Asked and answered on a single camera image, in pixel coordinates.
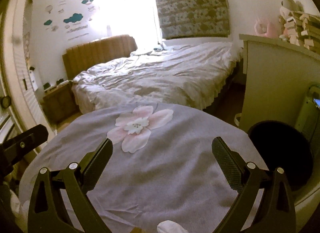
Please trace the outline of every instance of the wooden headboard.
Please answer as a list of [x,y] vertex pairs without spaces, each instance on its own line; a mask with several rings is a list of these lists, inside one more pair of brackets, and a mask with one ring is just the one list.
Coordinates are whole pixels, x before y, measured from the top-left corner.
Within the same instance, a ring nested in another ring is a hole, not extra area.
[[81,71],[96,64],[129,57],[135,50],[137,45],[134,38],[120,35],[69,48],[62,58],[68,79],[72,80]]

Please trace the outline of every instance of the trash bin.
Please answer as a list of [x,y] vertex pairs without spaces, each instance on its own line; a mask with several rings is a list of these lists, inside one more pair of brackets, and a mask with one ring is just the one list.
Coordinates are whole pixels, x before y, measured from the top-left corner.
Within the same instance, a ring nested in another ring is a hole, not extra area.
[[263,121],[252,126],[248,135],[269,170],[284,169],[292,191],[307,183],[313,159],[310,145],[300,132],[282,122]]

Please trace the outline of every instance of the phone screen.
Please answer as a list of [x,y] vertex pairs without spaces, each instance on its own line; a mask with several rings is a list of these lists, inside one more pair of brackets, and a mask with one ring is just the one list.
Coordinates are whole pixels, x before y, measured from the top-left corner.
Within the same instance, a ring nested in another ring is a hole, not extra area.
[[316,106],[320,109],[320,99],[313,99],[313,102],[315,102]]

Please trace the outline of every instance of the wooden floor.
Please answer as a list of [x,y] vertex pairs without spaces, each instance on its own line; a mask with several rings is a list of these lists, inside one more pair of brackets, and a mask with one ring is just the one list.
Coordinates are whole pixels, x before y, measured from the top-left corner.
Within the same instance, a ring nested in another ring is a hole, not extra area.
[[[227,91],[225,97],[221,100],[219,106],[216,108],[216,110],[214,110],[214,112],[209,112],[209,114],[225,121],[226,123],[236,126],[234,118],[236,114],[241,113],[242,111],[244,91],[245,86],[236,83],[231,84],[230,89]],[[61,132],[72,121],[81,115],[82,114],[78,112],[59,123],[57,125],[57,132]]]
[[75,119],[77,119],[81,115],[82,113],[80,112],[75,113],[66,120],[63,120],[61,123],[57,124],[57,133],[60,133],[64,128],[66,128],[69,124],[71,124]]

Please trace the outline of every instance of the gray blanket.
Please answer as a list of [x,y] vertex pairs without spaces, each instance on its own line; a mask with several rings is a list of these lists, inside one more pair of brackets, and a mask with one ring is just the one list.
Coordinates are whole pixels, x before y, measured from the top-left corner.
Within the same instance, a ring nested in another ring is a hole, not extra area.
[[[19,190],[21,203],[30,200],[41,167],[53,171],[79,162],[116,127],[121,113],[130,113],[139,105],[94,111],[72,122],[25,171]],[[237,196],[212,154],[212,140],[220,136],[245,161],[267,167],[245,132],[193,108],[148,105],[153,106],[154,113],[173,110],[172,120],[152,129],[145,147],[134,153],[124,152],[121,142],[116,143],[109,163],[88,197],[114,233],[130,232],[134,227],[153,233],[166,220],[179,223],[190,233],[212,233]],[[65,193],[63,198],[71,220],[81,229]],[[257,198],[251,221],[259,201]]]

